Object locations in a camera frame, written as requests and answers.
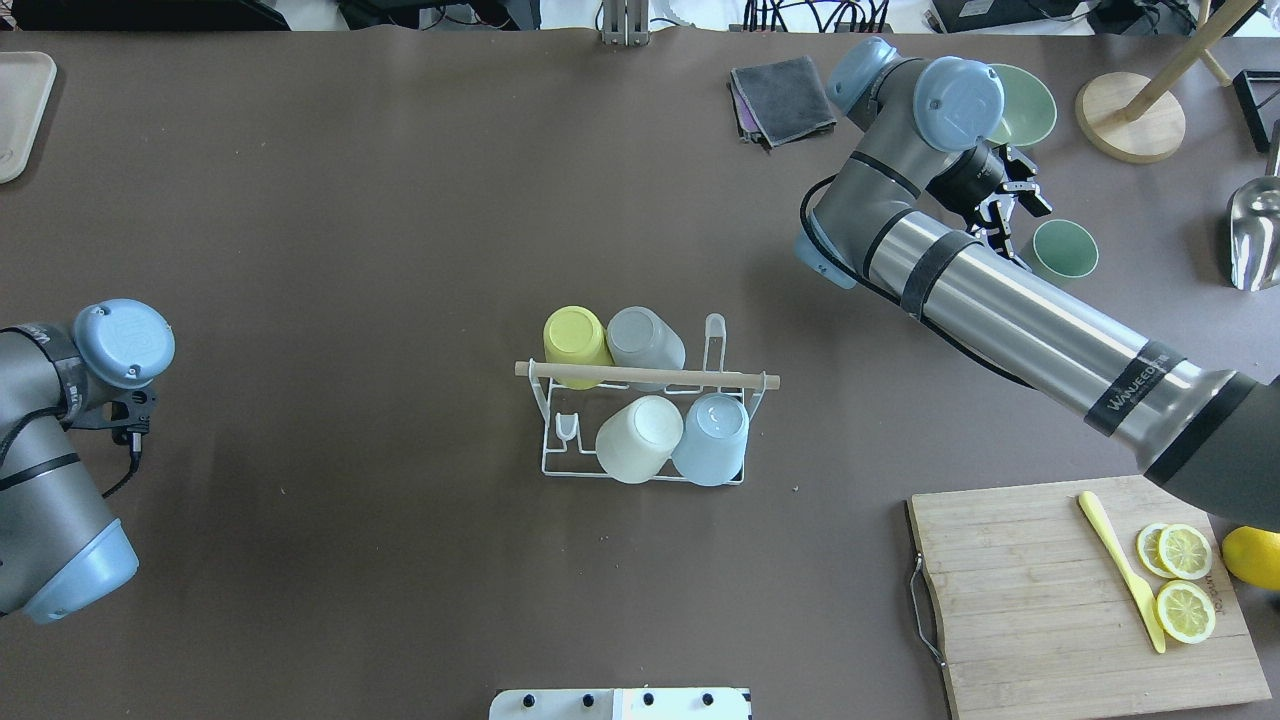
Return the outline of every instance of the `tabletop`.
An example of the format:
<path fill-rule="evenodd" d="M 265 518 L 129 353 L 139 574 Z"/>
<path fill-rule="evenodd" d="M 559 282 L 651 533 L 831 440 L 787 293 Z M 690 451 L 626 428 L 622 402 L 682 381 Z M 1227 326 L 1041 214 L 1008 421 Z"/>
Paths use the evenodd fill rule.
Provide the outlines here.
<path fill-rule="evenodd" d="M 801 195 L 859 132 L 744 145 L 728 70 L 808 54 L 826 73 L 849 37 L 5 35 L 59 74 L 0 186 L 0 319 L 136 297 L 178 346 L 110 500 L 141 569 L 52 625 L 0 620 L 6 717 L 463 719 L 504 688 L 644 684 L 749 687 L 756 717 L 943 717 L 904 501 L 1135 470 L 792 258 Z M 1228 199 L 1263 165 L 1231 91 L 1192 68 L 1185 142 L 1155 165 L 1071 117 L 1084 82 L 1151 76 L 1180 38 L 893 42 L 1053 91 L 1030 154 L 1102 254 L 1073 293 L 1201 366 L 1280 373 L 1280 295 L 1222 273 Z M 1280 65 L 1266 40 L 1215 55 Z M 1019 243 L 1036 224 L 1015 218 Z M 512 363 L 570 304 L 644 305 L 686 342 L 724 315 L 730 369 L 782 378 L 745 483 L 541 475 Z M 123 471 L 108 438 L 73 441 L 104 486 Z M 1276 687 L 1280 598 L 1238 591 Z"/>

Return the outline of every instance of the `yellow knife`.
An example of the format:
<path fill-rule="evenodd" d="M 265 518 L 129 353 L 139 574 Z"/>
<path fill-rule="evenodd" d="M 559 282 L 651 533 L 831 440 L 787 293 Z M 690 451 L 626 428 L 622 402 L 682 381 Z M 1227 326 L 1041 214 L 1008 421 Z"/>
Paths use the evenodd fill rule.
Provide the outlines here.
<path fill-rule="evenodd" d="M 1098 501 L 1098 496 L 1089 491 L 1084 491 L 1079 497 L 1080 509 L 1084 510 L 1084 516 L 1089 519 L 1089 524 L 1093 525 L 1093 532 L 1098 533 L 1098 538 L 1102 544 L 1106 546 L 1107 552 L 1111 555 L 1111 560 L 1115 561 L 1116 568 L 1120 569 L 1120 575 L 1124 577 L 1124 584 L 1129 587 L 1129 594 L 1133 596 L 1133 601 L 1138 603 L 1138 612 L 1142 615 L 1143 624 L 1147 625 L 1147 634 L 1151 635 L 1151 644 L 1155 646 L 1156 652 L 1165 652 L 1165 629 L 1160 626 L 1160 621 L 1156 620 L 1156 596 L 1151 593 L 1151 585 L 1147 580 L 1142 579 L 1133 568 L 1129 566 L 1129 559 L 1124 556 L 1124 551 L 1120 550 L 1120 541 L 1116 539 L 1116 532 L 1111 528 L 1111 520 L 1107 518 L 1107 511 L 1102 509 L 1102 502 Z"/>

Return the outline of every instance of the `gray towel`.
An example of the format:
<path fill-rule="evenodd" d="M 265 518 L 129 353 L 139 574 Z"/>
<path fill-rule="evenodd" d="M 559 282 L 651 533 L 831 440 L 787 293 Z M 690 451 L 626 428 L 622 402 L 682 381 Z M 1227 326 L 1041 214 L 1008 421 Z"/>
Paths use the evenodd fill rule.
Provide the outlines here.
<path fill-rule="evenodd" d="M 730 78 L 771 147 L 836 124 L 818 67 L 808 55 L 771 65 L 733 68 Z"/>

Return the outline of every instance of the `white plate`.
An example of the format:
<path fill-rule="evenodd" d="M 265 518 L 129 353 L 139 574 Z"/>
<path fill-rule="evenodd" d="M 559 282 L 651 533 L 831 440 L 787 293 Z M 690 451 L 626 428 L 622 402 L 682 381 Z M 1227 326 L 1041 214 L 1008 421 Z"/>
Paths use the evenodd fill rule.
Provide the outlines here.
<path fill-rule="evenodd" d="M 26 169 L 55 74 L 44 53 L 0 53 L 0 183 Z"/>

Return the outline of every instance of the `green cup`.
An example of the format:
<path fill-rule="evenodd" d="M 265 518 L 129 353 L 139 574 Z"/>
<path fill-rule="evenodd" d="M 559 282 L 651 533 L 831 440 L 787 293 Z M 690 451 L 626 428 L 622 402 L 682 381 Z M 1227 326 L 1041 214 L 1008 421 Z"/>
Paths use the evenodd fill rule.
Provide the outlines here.
<path fill-rule="evenodd" d="M 1048 137 L 1057 124 L 1053 95 L 1038 77 L 1014 65 L 993 64 L 991 69 L 1005 86 L 1005 114 L 991 133 L 996 145 L 1027 147 Z"/>
<path fill-rule="evenodd" d="M 1071 220 L 1048 220 L 1023 249 L 1021 259 L 1037 277 L 1064 287 L 1098 266 L 1098 243 Z"/>

